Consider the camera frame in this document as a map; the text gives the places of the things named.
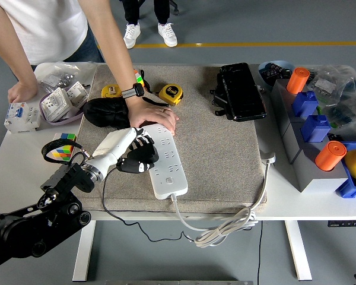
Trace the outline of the person's left hand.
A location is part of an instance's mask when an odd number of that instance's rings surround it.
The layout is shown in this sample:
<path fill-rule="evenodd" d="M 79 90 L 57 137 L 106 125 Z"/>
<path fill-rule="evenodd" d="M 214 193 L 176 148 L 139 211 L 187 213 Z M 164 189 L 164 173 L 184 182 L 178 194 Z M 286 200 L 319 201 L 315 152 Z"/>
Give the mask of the person's left hand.
<path fill-rule="evenodd" d="M 140 128 L 145 122 L 159 123 L 165 126 L 173 135 L 176 130 L 176 122 L 179 117 L 169 107 L 160 107 L 145 102 L 141 97 L 125 99 L 128 107 L 130 126 Z"/>

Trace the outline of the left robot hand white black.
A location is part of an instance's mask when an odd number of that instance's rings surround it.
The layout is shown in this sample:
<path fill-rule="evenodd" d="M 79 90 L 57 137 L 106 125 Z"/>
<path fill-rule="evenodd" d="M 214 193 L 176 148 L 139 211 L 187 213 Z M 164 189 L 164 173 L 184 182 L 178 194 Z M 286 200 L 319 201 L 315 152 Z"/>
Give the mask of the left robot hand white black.
<path fill-rule="evenodd" d="M 128 128 L 110 132 L 96 148 L 82 168 L 90 172 L 97 181 L 104 181 L 110 166 L 118 164 L 127 149 L 133 149 L 132 145 L 153 147 L 154 141 L 149 133 L 142 128 Z"/>

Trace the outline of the person's right hand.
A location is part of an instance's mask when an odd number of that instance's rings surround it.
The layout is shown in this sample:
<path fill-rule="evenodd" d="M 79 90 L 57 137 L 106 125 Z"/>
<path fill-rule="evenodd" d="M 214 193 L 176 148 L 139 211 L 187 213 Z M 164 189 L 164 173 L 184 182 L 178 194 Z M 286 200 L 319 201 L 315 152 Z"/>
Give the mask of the person's right hand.
<path fill-rule="evenodd" d="M 21 103 L 32 99 L 38 92 L 37 83 L 18 82 L 8 90 L 9 103 Z"/>

